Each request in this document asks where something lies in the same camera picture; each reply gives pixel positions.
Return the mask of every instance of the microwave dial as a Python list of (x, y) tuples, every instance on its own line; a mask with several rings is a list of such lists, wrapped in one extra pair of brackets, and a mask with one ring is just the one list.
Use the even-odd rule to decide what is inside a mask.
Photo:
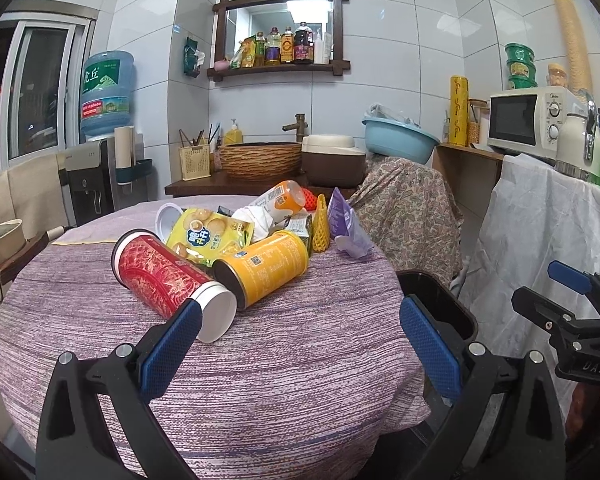
[(560, 105), (556, 101), (549, 104), (549, 113), (551, 117), (557, 117), (560, 114)]
[(549, 135), (549, 139), (556, 140), (558, 138), (558, 126), (551, 124), (547, 131), (547, 135)]

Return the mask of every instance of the barcode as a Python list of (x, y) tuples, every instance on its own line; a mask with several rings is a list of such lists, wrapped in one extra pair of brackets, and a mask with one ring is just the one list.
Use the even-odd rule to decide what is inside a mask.
[(269, 193), (267, 195), (267, 201), (273, 200), (274, 198), (279, 197), (284, 192), (285, 192), (285, 189), (282, 186), (275, 187), (274, 189), (269, 191)]

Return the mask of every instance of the purple snack bag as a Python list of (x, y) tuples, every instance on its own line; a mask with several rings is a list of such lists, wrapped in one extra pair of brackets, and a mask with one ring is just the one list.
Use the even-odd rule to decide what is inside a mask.
[(327, 208), (329, 231), (335, 238), (339, 251), (345, 251), (349, 256), (360, 259), (366, 256), (374, 246), (365, 230), (358, 222), (354, 209), (344, 200), (338, 188), (333, 190)]

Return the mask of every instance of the yellow cylindrical can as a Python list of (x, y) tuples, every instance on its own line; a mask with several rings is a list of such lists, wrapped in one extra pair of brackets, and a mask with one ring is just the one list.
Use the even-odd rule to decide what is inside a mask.
[(304, 273), (309, 254), (297, 235), (278, 231), (238, 253), (214, 261), (212, 273), (244, 310)]
[(449, 110), (449, 143), (466, 146), (469, 122), (469, 80), (451, 76), (451, 108)]

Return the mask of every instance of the red cylindrical can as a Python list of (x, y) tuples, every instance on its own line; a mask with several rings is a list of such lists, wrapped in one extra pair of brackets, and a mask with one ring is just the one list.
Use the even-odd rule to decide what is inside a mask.
[(235, 295), (171, 251), (151, 231), (134, 229), (123, 234), (113, 249), (111, 268), (123, 286), (165, 319), (187, 298), (197, 301), (202, 308), (200, 341), (215, 341), (234, 320)]

